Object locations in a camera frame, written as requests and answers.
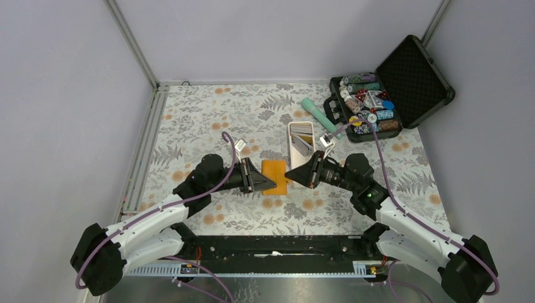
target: gray wall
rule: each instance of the gray wall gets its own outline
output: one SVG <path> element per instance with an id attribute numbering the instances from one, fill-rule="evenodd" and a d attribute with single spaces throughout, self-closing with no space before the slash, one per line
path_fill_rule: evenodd
<path id="1" fill-rule="evenodd" d="M 502 291 L 532 302 L 535 3 L 456 0 L 430 48 L 456 99 L 420 127 L 450 224 L 487 241 Z"/>
<path id="2" fill-rule="evenodd" d="M 72 303 L 69 259 L 112 223 L 151 88 L 103 1 L 3 1 L 0 41 L 0 302 Z"/>
<path id="3" fill-rule="evenodd" d="M 440 0 L 119 0 L 161 80 L 324 80 L 372 71 Z"/>

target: leaf pattern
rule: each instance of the leaf pattern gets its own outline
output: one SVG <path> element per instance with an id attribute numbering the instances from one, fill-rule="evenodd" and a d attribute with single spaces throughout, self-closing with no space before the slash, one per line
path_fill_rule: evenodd
<path id="1" fill-rule="evenodd" d="M 244 139 L 242 156 L 257 169 L 268 159 L 286 160 L 290 166 L 288 123 L 312 121 L 317 137 L 324 132 L 300 101 L 308 97 L 321 110 L 330 95 L 326 84 L 171 86 L 138 207 L 167 197 L 206 154 L 221 155 L 228 166 L 230 148 L 221 139 L 222 131 L 234 140 Z M 380 146 L 397 200 L 447 228 L 418 130 L 405 129 L 396 138 L 381 140 Z M 364 153 L 384 186 L 375 144 L 354 144 L 344 137 L 331 156 L 343 164 L 351 153 Z M 212 203 L 185 223 L 198 235 L 361 234 L 373 221 L 360 215 L 350 198 L 350 192 L 327 184 L 314 190 L 289 184 L 286 196 L 233 189 L 212 194 Z"/>

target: orange object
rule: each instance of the orange object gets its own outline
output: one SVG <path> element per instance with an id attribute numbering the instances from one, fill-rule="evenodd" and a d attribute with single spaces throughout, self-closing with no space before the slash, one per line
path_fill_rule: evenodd
<path id="1" fill-rule="evenodd" d="M 288 179 L 284 176 L 286 172 L 286 161 L 284 160 L 263 160 L 262 161 L 262 175 L 277 183 L 276 188 L 262 191 L 262 194 L 269 195 L 285 195 L 288 194 L 286 182 Z"/>

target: blue round object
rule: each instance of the blue round object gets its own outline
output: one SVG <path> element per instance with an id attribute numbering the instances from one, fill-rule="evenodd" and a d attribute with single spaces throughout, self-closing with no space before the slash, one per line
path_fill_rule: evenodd
<path id="1" fill-rule="evenodd" d="M 383 101 L 383 107 L 385 109 L 394 109 L 394 104 L 388 100 Z"/>

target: robotic arm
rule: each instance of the robotic arm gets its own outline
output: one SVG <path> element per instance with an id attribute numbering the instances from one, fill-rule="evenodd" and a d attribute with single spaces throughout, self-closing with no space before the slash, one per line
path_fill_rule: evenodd
<path id="1" fill-rule="evenodd" d="M 477 302 L 493 283 L 488 272 L 464 249 L 452 242 L 464 243 L 464 248 L 481 259 L 497 276 L 496 266 L 485 241 L 473 235 L 470 239 L 445 230 L 416 213 L 398 207 L 389 191 L 373 179 L 373 168 L 364 154 L 351 154 L 342 167 L 332 158 L 317 151 L 303 166 L 285 176 L 299 184 L 316 188 L 321 182 L 353 193 L 350 201 L 355 209 L 377 221 L 363 234 L 373 251 L 376 247 L 384 256 L 401 260 L 438 281 L 456 302 Z M 441 230 L 447 241 L 437 237 Z"/>
<path id="2" fill-rule="evenodd" d="M 163 258 L 181 254 L 191 235 L 176 223 L 183 222 L 210 204 L 211 196 L 184 204 L 170 203 L 198 196 L 214 188 L 227 175 L 219 155 L 206 155 L 173 194 L 130 219 L 101 228 L 95 223 L 83 233 L 71 258 L 71 266 L 79 272 L 90 253 L 107 237 L 118 234 L 96 253 L 81 279 L 94 296 L 113 288 L 133 268 Z M 249 158 L 243 158 L 233 167 L 228 180 L 217 191 L 239 188 L 243 193 L 263 191 L 276 183 L 262 175 Z M 150 215 L 150 219 L 141 220 Z"/>

